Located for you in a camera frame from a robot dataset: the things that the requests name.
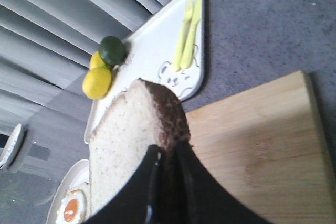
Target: fork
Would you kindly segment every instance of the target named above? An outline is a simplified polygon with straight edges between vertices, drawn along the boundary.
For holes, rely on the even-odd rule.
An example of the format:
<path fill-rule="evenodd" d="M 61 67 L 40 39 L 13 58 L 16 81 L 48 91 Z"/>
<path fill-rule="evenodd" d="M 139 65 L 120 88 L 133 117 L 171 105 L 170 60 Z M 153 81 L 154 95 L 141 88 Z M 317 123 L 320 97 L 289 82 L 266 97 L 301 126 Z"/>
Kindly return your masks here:
<path fill-rule="evenodd" d="M 193 49 L 197 32 L 197 24 L 201 20 L 201 15 L 202 15 L 202 0 L 196 0 L 193 11 L 193 17 L 190 22 L 188 37 L 185 42 L 185 46 L 181 57 L 182 59 L 180 67 L 182 69 L 189 68 L 193 61 Z"/>
<path fill-rule="evenodd" d="M 182 52 L 184 48 L 184 43 L 186 40 L 185 34 L 186 34 L 187 24 L 190 22 L 193 16 L 193 10 L 194 10 L 193 2 L 192 0 L 188 0 L 185 3 L 184 18 L 182 21 L 180 36 L 178 37 L 176 51 L 175 51 L 174 60 L 172 64 L 173 70 L 175 72 L 178 72 L 180 70 L 180 62 L 181 62 Z"/>

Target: bread slice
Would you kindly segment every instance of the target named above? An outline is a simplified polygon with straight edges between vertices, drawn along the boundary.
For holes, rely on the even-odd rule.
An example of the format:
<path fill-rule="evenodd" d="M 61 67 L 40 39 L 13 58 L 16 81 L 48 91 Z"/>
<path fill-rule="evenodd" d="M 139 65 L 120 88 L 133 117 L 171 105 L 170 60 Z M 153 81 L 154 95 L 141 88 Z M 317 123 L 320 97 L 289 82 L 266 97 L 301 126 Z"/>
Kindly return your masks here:
<path fill-rule="evenodd" d="M 91 214 L 126 184 L 149 145 L 169 156 L 177 141 L 190 139 L 181 102 L 168 88 L 135 80 L 107 108 L 89 139 Z"/>

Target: bamboo cutting board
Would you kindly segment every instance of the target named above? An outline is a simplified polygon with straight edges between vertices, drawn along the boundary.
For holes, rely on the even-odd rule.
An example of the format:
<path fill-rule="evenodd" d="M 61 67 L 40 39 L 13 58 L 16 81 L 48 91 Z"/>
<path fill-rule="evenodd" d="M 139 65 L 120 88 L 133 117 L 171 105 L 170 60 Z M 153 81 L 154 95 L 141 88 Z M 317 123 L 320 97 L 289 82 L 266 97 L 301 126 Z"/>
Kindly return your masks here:
<path fill-rule="evenodd" d="M 196 155 L 243 204 L 272 223 L 336 223 L 334 175 L 304 72 L 207 105 L 187 118 Z"/>

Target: curtain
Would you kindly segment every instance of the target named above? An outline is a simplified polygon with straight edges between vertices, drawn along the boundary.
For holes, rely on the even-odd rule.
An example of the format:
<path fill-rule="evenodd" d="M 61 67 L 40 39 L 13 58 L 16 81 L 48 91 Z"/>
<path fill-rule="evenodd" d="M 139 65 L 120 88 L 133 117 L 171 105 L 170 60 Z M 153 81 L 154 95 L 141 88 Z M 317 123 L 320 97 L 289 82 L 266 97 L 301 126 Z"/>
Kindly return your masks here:
<path fill-rule="evenodd" d="M 170 0 L 0 0 L 0 134 L 10 135 Z"/>

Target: yellow lemon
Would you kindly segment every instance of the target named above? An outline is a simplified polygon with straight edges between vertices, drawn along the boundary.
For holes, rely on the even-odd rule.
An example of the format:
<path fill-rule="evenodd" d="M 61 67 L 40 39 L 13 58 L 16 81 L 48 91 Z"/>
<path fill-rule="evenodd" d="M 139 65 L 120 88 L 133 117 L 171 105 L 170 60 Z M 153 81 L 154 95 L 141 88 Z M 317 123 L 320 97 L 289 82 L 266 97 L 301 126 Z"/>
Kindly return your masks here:
<path fill-rule="evenodd" d="M 88 98 L 102 98 L 110 89 L 111 72 L 103 67 L 91 69 L 85 76 L 83 81 L 83 91 Z"/>
<path fill-rule="evenodd" d="M 94 69 L 96 67 L 105 66 L 104 61 L 101 59 L 99 52 L 95 52 L 90 59 L 90 69 Z"/>

